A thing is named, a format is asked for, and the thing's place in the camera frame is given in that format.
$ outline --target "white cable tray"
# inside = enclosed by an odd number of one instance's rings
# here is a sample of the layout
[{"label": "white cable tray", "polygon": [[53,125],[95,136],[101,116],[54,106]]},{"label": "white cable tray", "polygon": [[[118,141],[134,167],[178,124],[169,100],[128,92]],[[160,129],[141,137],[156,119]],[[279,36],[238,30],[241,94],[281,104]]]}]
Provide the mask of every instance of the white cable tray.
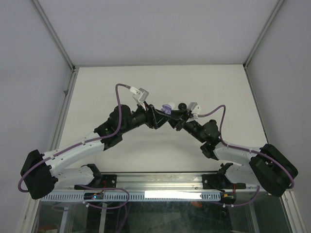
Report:
[{"label": "white cable tray", "polygon": [[[90,192],[51,192],[41,199],[41,201],[56,201],[56,202],[76,202],[84,201],[84,194]],[[144,192],[129,192],[129,201],[220,201],[219,192],[202,192],[202,199],[178,199],[178,198],[145,198]],[[92,201],[126,201],[127,194],[123,192],[106,192],[103,199],[86,200]]]}]

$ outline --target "purple object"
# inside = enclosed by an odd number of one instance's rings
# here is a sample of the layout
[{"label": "purple object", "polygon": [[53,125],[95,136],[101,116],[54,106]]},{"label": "purple object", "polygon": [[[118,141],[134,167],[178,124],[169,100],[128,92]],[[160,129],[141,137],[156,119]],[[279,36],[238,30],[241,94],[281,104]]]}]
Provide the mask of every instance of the purple object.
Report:
[{"label": "purple object", "polygon": [[163,111],[166,114],[170,115],[172,113],[172,107],[169,104],[163,104],[161,111]]}]

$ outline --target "glass enclosure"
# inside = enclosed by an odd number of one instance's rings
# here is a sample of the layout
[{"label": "glass enclosure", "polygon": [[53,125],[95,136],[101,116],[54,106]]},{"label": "glass enclosure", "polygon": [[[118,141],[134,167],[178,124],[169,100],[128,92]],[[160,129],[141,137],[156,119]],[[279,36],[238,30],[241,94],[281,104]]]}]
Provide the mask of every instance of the glass enclosure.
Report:
[{"label": "glass enclosure", "polygon": [[[249,200],[253,193],[238,193]],[[118,201],[92,202],[114,207]],[[35,233],[290,233],[280,198],[265,192],[251,204],[223,207],[210,201],[130,201],[114,210],[81,202],[41,201]]]}]

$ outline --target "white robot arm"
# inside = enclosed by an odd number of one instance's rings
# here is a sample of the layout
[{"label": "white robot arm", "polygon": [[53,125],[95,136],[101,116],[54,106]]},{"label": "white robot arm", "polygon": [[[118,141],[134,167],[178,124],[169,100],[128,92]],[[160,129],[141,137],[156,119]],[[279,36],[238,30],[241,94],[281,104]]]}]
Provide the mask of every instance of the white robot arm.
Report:
[{"label": "white robot arm", "polygon": [[[202,116],[198,115],[201,107],[197,103],[192,102],[188,107],[181,103],[179,110],[173,110],[173,104],[165,104],[158,110],[146,103],[147,91],[125,87],[133,93],[138,104],[135,112],[131,112],[128,106],[121,105],[117,96],[118,106],[108,120],[89,135],[57,150],[42,154],[38,150],[30,152],[21,170],[19,190],[29,191],[33,199],[38,199],[56,187],[79,184],[101,187],[102,175],[94,164],[80,168],[67,167],[90,154],[115,146],[122,141],[124,133],[134,128],[147,125],[151,129],[158,129],[166,122],[177,131],[186,130],[204,143],[200,149],[207,158],[233,162],[225,164],[215,174],[213,186],[219,189],[233,183],[248,183],[260,185],[269,193],[280,196],[290,184],[293,185],[293,179],[298,174],[297,169],[272,145],[266,144],[262,148],[230,145],[222,140],[215,120],[203,126],[195,121]],[[21,189],[22,181],[26,183],[28,190]]]}]

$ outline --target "white connector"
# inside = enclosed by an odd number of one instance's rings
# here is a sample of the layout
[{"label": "white connector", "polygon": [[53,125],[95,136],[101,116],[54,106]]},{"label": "white connector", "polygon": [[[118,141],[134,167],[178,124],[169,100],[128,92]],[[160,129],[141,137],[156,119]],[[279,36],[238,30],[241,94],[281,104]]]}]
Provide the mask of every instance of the white connector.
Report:
[{"label": "white connector", "polygon": [[137,89],[133,86],[129,89],[129,91],[133,93],[133,98],[135,99],[137,104],[142,106],[142,108],[144,110],[146,110],[146,106],[145,106],[144,102],[147,99],[149,92],[142,89],[142,88]]},{"label": "white connector", "polygon": [[196,103],[196,102],[191,102],[191,103],[188,105],[187,109],[191,110],[191,114],[193,115],[193,117],[190,118],[187,122],[192,121],[192,120],[195,120],[195,119],[199,119],[199,116],[198,116],[198,115],[199,115],[199,113],[200,113],[200,111],[201,111],[201,106],[198,105],[198,103]]}]

